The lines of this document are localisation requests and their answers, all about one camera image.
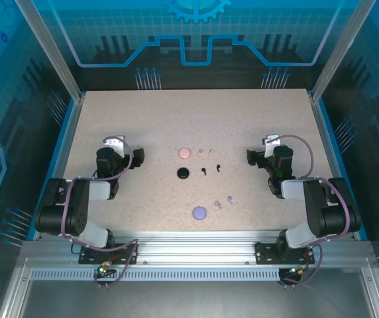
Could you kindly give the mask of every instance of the black cable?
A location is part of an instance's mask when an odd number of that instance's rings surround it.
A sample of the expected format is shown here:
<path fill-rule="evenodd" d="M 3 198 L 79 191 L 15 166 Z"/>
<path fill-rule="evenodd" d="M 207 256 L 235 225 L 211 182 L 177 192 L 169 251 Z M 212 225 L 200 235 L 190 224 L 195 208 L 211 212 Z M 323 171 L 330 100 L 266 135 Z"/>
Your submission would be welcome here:
<path fill-rule="evenodd" d="M 75 253 L 75 252 L 73 252 L 73 246 L 75 245 L 75 243 L 72 243 L 72 245 L 70 245 L 70 252 L 72 253 L 72 254 L 81 254 L 81 252 L 77 252 L 77 253 Z"/>

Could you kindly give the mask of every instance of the enclosure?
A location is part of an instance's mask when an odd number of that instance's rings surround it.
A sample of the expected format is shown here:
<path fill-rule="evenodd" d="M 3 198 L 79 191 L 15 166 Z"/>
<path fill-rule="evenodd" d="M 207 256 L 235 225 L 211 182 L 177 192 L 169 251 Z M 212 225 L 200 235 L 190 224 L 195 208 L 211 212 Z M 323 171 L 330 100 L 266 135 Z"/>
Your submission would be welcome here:
<path fill-rule="evenodd" d="M 247 164 L 269 134 L 306 139 L 312 176 L 344 178 L 362 219 L 304 287 L 276 283 L 294 264 L 257 264 L 256 243 L 306 220 Z M 98 290 L 99 264 L 35 215 L 50 178 L 97 171 L 108 136 L 145 160 L 89 202 L 139 240 Z M 309 152 L 281 143 L 302 176 Z M 379 317 L 379 0 L 0 0 L 0 317 L 65 315 Z"/>

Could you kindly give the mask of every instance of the small purple object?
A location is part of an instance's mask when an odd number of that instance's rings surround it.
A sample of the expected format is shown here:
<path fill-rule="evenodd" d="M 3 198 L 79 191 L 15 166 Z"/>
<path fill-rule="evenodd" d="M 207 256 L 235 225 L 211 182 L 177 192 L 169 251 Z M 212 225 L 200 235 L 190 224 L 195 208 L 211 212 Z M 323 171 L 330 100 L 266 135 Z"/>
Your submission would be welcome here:
<path fill-rule="evenodd" d="M 207 211 L 203 207 L 196 207 L 192 211 L 192 216 L 196 220 L 202 220 L 202 219 L 204 219 L 206 217 L 206 215 L 207 215 Z"/>

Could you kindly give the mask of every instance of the aluminum frame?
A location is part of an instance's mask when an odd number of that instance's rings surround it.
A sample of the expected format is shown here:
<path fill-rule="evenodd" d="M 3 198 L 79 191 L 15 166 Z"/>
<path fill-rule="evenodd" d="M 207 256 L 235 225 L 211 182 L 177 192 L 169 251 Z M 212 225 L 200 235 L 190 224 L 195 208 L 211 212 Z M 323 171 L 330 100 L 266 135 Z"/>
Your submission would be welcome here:
<path fill-rule="evenodd" d="M 337 44 L 334 47 L 325 67 L 323 68 L 315 86 L 312 89 L 312 97 L 314 101 L 318 101 L 321 98 L 323 92 L 327 88 L 329 82 L 334 76 L 337 68 L 340 66 L 341 61 L 351 45 L 354 38 L 363 25 L 363 22 L 369 15 L 370 10 L 374 6 L 376 0 L 360 0 L 356 9 L 348 21 L 343 33 L 340 36 Z"/>
<path fill-rule="evenodd" d="M 118 231 L 115 232 L 115 236 L 117 242 L 129 241 L 136 237 L 140 240 L 138 260 L 136 265 L 132 266 L 135 270 L 145 268 L 151 272 L 164 272 L 165 269 L 194 271 L 200 268 L 223 268 L 238 272 L 293 267 L 256 265 L 254 244 L 259 241 L 274 242 L 278 233 L 279 231 Z M 69 241 L 50 235 L 42 235 L 38 241 L 23 244 L 0 311 L 0 318 L 20 317 L 33 271 L 49 269 L 53 272 L 82 272 L 84 269 L 94 268 L 90 265 L 79 265 L 78 255 L 70 253 L 70 245 Z M 340 240 L 323 243 L 323 253 L 324 268 L 361 268 L 365 294 L 368 295 L 371 304 L 371 314 L 379 317 L 379 267 L 371 243 L 357 241 L 347 235 Z M 53 276 L 44 280 L 61 279 Z M 88 278 L 82 276 L 73 280 L 88 281 Z"/>
<path fill-rule="evenodd" d="M 36 7 L 31 0 L 16 0 L 16 2 L 70 95 L 75 101 L 79 102 L 81 97 L 79 88 Z M 333 154 L 318 101 L 374 3 L 375 0 L 362 0 L 360 2 L 313 88 L 313 112 L 334 176 L 340 176 L 341 173 L 335 154 Z M 71 122 L 68 127 L 64 138 L 69 142 L 65 143 L 64 147 L 62 145 L 62 155 L 56 165 L 55 174 L 61 174 L 61 171 L 64 171 L 78 117 L 79 114 L 76 116 L 76 121 Z M 256 265 L 254 243 L 259 241 L 274 242 L 278 233 L 279 231 L 116 232 L 115 236 L 117 242 L 126 242 L 135 237 L 140 239 L 138 262 L 135 268 L 208 267 L 243 269 L 277 267 Z M 324 268 L 360 267 L 362 269 L 365 290 L 371 303 L 371 312 L 375 317 L 379 317 L 379 268 L 370 242 L 355 241 L 354 238 L 347 236 L 342 240 L 327 242 L 323 248 Z M 70 254 L 70 242 L 62 238 L 43 235 L 38 238 L 38 241 L 25 242 L 1 306 L 0 317 L 19 317 L 25 305 L 33 268 L 82 269 L 85 266 L 77 263 L 77 257 L 77 255 Z"/>
<path fill-rule="evenodd" d="M 58 77 L 62 80 L 70 97 L 76 103 L 80 103 L 81 91 L 35 4 L 32 0 L 15 0 L 15 2 L 56 70 Z"/>

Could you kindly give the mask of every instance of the pink disc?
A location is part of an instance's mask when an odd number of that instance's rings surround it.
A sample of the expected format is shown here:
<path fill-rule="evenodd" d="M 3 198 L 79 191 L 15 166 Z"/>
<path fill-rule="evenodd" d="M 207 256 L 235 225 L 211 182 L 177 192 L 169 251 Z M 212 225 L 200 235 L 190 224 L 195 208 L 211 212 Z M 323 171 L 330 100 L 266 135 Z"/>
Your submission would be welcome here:
<path fill-rule="evenodd" d="M 179 149 L 179 157 L 181 159 L 188 159 L 191 156 L 191 150 L 188 148 Z"/>

